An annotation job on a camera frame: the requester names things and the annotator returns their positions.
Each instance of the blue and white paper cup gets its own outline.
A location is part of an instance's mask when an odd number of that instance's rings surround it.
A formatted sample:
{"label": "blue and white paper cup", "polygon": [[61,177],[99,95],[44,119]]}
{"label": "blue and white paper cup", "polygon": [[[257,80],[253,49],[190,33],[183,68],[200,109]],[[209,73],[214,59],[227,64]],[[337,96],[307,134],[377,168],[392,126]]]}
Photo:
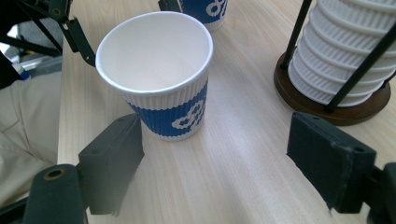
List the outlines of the blue and white paper cup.
{"label": "blue and white paper cup", "polygon": [[193,16],[210,31],[224,23],[228,0],[178,0],[183,13]]}
{"label": "blue and white paper cup", "polygon": [[114,28],[101,42],[96,68],[134,112],[166,141],[202,126],[213,42],[195,18],[152,12]]}

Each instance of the round wooden tray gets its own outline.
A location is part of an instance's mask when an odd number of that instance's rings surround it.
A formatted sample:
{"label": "round wooden tray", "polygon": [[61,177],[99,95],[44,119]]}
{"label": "round wooden tray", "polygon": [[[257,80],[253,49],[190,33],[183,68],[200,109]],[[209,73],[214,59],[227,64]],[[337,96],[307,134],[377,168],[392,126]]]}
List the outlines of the round wooden tray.
{"label": "round wooden tray", "polygon": [[277,61],[274,72],[274,82],[283,100],[296,111],[316,115],[326,119],[333,125],[347,126],[361,123],[372,118],[388,104],[390,99],[389,84],[374,92],[367,101],[360,105],[337,107],[332,113],[327,113],[324,111],[325,105],[305,97],[291,84],[288,69],[280,68],[284,56],[285,54],[282,54]]}

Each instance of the light wood surface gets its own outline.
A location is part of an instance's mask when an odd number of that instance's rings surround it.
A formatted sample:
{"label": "light wood surface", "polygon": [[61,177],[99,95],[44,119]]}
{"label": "light wood surface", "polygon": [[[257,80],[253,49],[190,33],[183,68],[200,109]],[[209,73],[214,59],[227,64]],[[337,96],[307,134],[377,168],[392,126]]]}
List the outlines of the light wood surface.
{"label": "light wood surface", "polygon": [[[293,110],[277,93],[273,73],[301,3],[229,1],[225,23],[211,33],[215,52],[203,128],[169,143],[143,125],[146,156],[120,215],[89,216],[90,223],[366,222],[367,205],[357,215],[329,212],[286,155]],[[117,24],[158,10],[157,0],[76,0],[70,15],[78,17],[96,51]],[[67,45],[63,67],[59,163],[77,164],[94,137],[133,111]],[[373,119],[342,128],[378,152],[381,169],[396,161],[395,104],[392,96]]]}

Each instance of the khaki pants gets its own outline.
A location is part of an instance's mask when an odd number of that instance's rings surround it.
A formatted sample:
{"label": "khaki pants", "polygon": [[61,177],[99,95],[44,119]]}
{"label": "khaki pants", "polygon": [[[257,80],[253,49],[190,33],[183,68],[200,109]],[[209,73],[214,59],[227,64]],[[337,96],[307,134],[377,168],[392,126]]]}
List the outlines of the khaki pants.
{"label": "khaki pants", "polygon": [[35,174],[56,164],[61,73],[0,90],[0,207],[29,191]]}

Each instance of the white paper cup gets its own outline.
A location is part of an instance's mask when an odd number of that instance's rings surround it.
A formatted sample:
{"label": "white paper cup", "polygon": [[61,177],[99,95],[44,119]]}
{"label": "white paper cup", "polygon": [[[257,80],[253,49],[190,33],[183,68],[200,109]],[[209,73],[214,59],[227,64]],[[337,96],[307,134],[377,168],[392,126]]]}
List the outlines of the white paper cup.
{"label": "white paper cup", "polygon": [[[358,69],[357,66],[347,66],[340,64],[336,61],[332,61],[325,55],[321,55],[315,51],[312,46],[305,43],[305,38],[300,39],[298,43],[298,50],[301,53],[302,58],[308,62],[315,69],[323,74],[326,74],[328,78],[335,78],[347,81],[352,74]],[[377,81],[383,81],[393,75],[396,70],[396,64],[390,67],[384,68],[371,68],[359,81],[359,83],[373,83]]]}
{"label": "white paper cup", "polygon": [[[307,43],[312,45],[322,55],[347,66],[359,67],[370,53],[368,51],[363,52],[361,50],[351,49],[345,45],[336,45],[330,39],[323,39],[315,32],[310,22],[304,28],[304,38],[306,38]],[[396,55],[390,54],[388,56],[384,54],[375,62],[373,68],[390,67],[395,64]]]}
{"label": "white paper cup", "polygon": [[[309,14],[309,22],[312,28],[318,30],[321,37],[327,37],[339,45],[350,47],[353,50],[361,50],[370,53],[384,35],[368,35],[358,30],[346,28],[337,21],[327,19],[320,8],[315,6]],[[393,43],[385,53],[386,55],[396,55],[396,43]]]}
{"label": "white paper cup", "polygon": [[[311,99],[312,101],[315,101],[319,104],[327,105],[334,97],[334,94],[329,94],[327,92],[320,91],[306,84],[299,75],[299,70],[294,64],[294,58],[290,62],[288,71],[289,71],[289,78],[291,84],[297,89],[297,91],[299,91],[306,98]],[[371,95],[372,94],[367,94],[365,96],[358,96],[358,97],[347,96],[341,101],[338,107],[349,107],[349,106],[362,104],[366,100],[368,100]]]}
{"label": "white paper cup", "polygon": [[180,141],[202,126],[212,54],[210,33],[198,20],[151,12],[105,36],[96,68],[150,130],[163,140]]}
{"label": "white paper cup", "polygon": [[[325,74],[312,67],[309,63],[304,61],[304,57],[301,57],[299,50],[296,50],[293,61],[295,66],[300,71],[300,78],[308,85],[316,88],[320,91],[324,91],[329,94],[336,94],[344,86],[346,81],[329,78]],[[358,97],[366,96],[369,93],[377,91],[382,86],[383,81],[377,81],[373,83],[358,83],[348,93],[347,96]]]}
{"label": "white paper cup", "polygon": [[358,2],[362,1],[318,0],[318,6],[328,18],[366,33],[385,34],[396,22],[395,6],[369,7]]}

